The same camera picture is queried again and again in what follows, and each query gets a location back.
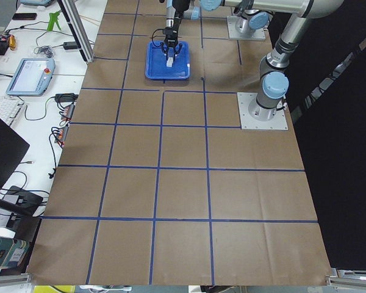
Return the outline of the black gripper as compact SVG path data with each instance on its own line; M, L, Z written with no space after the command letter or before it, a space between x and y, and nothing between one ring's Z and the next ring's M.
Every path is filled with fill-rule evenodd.
M161 51L166 60L169 57L173 57L173 60L175 60L183 47L182 43L178 41L178 31L172 27L166 27L162 29L162 32L165 35L165 39L160 43Z

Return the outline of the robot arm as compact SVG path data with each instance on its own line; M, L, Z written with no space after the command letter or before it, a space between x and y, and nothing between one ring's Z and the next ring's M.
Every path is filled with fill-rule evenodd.
M268 10L252 9L248 1L166 1L166 25L162 29L164 40L158 47L170 67L180 53L182 43L178 40L179 26L183 19L196 20L203 11L214 11L221 6L232 7L233 14L227 17L228 34L232 40L265 40L264 27L273 15Z
M313 19L330 15L342 4L342 0L221 1L222 6L235 7L237 10L269 10L292 15L273 50L260 62L261 89L256 99L248 106L248 112L253 118L269 121L275 116L277 105L289 87L289 80L284 75L284 70L289 65L290 56L298 47Z

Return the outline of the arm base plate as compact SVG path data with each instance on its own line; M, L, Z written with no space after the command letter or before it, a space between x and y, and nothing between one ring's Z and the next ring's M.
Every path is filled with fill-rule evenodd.
M242 130L287 131L285 106L282 101L273 109L264 109L257 104L257 93L238 92L237 101Z
M264 26L268 22L268 15L257 14L247 19L239 16L228 16L228 34L230 40L264 41Z

